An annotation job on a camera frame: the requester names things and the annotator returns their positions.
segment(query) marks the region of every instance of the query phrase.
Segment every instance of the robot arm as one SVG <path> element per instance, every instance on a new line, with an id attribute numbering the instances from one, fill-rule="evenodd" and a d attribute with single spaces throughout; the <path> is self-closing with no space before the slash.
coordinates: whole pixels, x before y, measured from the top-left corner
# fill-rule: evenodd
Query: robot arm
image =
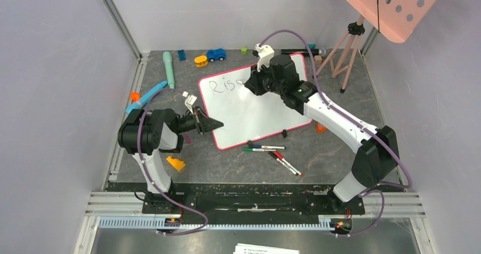
<path id="1" fill-rule="evenodd" d="M 159 193 L 151 181 L 162 192 L 168 192 L 171 186 L 172 180 L 164 169 L 160 152 L 179 153 L 184 143 L 181 133 L 196 130 L 198 134 L 204 134 L 223 126 L 223 123 L 208 117 L 200 107 L 190 111 L 191 115 L 180 117 L 172 109 L 156 109 L 150 116 L 146 116 L 142 125 L 141 152 L 148 173 L 145 172 L 137 151 L 138 128 L 144 110 L 132 110 L 119 129 L 117 141 L 139 164 L 151 193 Z"/>
<path id="2" fill-rule="evenodd" d="M 323 94 L 326 104 L 314 84 L 299 79 L 290 56 L 283 54 L 274 56 L 272 48 L 268 45 L 261 47 L 257 45 L 253 54 L 259 57 L 259 62 L 251 67 L 251 75 L 244 84 L 246 88 L 257 96 L 262 96 L 266 92 L 278 94 L 287 107 L 321 123 L 356 153 L 351 172 L 328 192 L 335 202 L 332 204 L 333 207 L 342 207 L 364 190 L 374 188 L 397 166 L 380 143 L 363 131 L 367 129 L 370 132 L 377 132 L 377 137 L 399 155 L 396 135 L 391 128 L 385 126 L 378 129 L 343 110 Z M 363 127 L 353 125 L 332 107 L 341 110 Z"/>

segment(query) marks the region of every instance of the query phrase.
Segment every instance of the orange toy piece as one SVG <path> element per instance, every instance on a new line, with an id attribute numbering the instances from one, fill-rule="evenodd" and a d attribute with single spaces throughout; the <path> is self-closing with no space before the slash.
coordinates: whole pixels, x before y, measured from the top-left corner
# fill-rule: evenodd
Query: orange toy piece
<path id="1" fill-rule="evenodd" d="M 194 59 L 194 62 L 197 67 L 203 67 L 208 63 L 207 56 L 198 56 Z"/>
<path id="2" fill-rule="evenodd" d="M 316 126 L 317 133 L 321 133 L 321 132 L 324 132 L 326 130 L 327 130 L 327 127 L 321 125 L 320 123 L 317 123 L 317 126 Z"/>
<path id="3" fill-rule="evenodd" d="M 177 171 L 180 172 L 180 170 L 182 170 L 182 168 L 184 168 L 185 166 L 185 163 L 180 160 L 180 159 L 174 159 L 173 157 L 171 156 L 168 156 L 167 157 L 167 161 L 170 163 L 170 165 L 172 165 Z"/>
<path id="4" fill-rule="evenodd" d="M 133 91 L 130 93 L 130 98 L 132 99 L 132 102 L 137 102 L 140 99 L 140 94 Z"/>

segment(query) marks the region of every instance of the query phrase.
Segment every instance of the marker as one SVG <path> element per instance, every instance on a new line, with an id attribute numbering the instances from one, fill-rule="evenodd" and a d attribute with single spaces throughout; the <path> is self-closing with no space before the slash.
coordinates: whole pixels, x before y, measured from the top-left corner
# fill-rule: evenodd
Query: marker
<path id="1" fill-rule="evenodd" d="M 267 148 L 267 149 L 286 149 L 285 146 L 270 146 L 270 145 L 252 145 L 253 148 Z"/>
<path id="2" fill-rule="evenodd" d="M 279 159 L 281 159 L 281 161 L 285 162 L 285 164 L 287 164 L 290 168 L 292 168 L 292 170 L 296 171 L 296 173 L 298 173 L 301 176 L 304 176 L 299 170 L 297 170 L 294 166 L 292 166 L 281 154 L 279 154 L 279 152 L 275 151 L 274 154 Z"/>
<path id="3" fill-rule="evenodd" d="M 304 49 L 281 49 L 281 54 L 295 54 L 295 53 L 300 53 L 302 54 L 303 56 L 305 57 L 308 57 L 309 56 L 309 52 L 307 51 L 306 48 Z M 311 48 L 311 53 L 314 55 L 314 56 L 321 56 L 321 57 L 325 57 L 326 56 L 326 50 L 325 49 L 313 49 Z"/>
<path id="4" fill-rule="evenodd" d="M 282 166 L 286 167 L 289 171 L 291 171 L 293 174 L 295 174 L 296 176 L 298 176 L 299 174 L 296 173 L 294 170 L 292 170 L 291 168 L 289 168 L 289 166 L 287 166 L 283 161 L 281 161 L 275 154 L 274 152 L 269 152 L 269 155 L 271 155 L 271 157 L 275 158 L 276 161 L 280 162 L 282 164 Z"/>
<path id="5" fill-rule="evenodd" d="M 174 88 L 175 80 L 174 80 L 174 70 L 172 69 L 172 55 L 170 55 L 169 52 L 164 52 L 162 54 L 162 60 L 164 61 L 164 65 L 166 67 L 168 86 L 170 88 Z"/>
<path id="6" fill-rule="evenodd" d="M 244 147 L 242 150 L 244 150 L 244 151 L 259 151 L 259 152 L 264 152 L 264 151 L 276 151 L 275 149 L 248 148 L 248 147 Z"/>

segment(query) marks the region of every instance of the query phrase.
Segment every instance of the red marker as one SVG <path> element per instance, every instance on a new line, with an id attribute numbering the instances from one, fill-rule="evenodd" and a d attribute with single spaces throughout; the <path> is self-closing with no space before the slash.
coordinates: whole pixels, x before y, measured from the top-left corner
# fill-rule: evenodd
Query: red marker
<path id="1" fill-rule="evenodd" d="M 295 174 L 296 176 L 299 175 L 298 173 L 296 173 L 296 171 L 292 170 L 289 166 L 287 166 L 287 164 L 285 164 L 285 162 L 281 161 L 272 151 L 269 152 L 269 155 L 271 157 L 273 157 L 276 161 L 280 162 L 282 164 L 282 166 L 286 167 L 293 174 Z"/>
<path id="2" fill-rule="evenodd" d="M 279 152 L 275 151 L 274 155 L 276 155 L 278 158 L 280 158 L 281 161 L 285 162 L 285 164 L 287 164 L 287 166 L 289 166 L 296 173 L 298 173 L 301 176 L 304 176 L 299 170 L 297 170 L 294 166 L 292 166 Z"/>

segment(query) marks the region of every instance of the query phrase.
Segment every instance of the green marker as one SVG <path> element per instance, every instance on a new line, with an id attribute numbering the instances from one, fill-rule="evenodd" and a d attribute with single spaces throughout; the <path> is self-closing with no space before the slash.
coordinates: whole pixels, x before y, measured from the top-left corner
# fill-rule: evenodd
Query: green marker
<path id="1" fill-rule="evenodd" d="M 172 56 L 169 52 L 164 52 L 162 55 L 162 59 L 164 60 L 164 64 L 166 65 L 166 74 L 167 74 L 167 84 L 170 88 L 174 88 L 174 70 L 172 69 Z"/>
<path id="2" fill-rule="evenodd" d="M 243 151 L 258 151 L 258 152 L 276 151 L 275 149 L 248 148 L 248 147 L 244 147 L 242 150 L 243 150 Z"/>

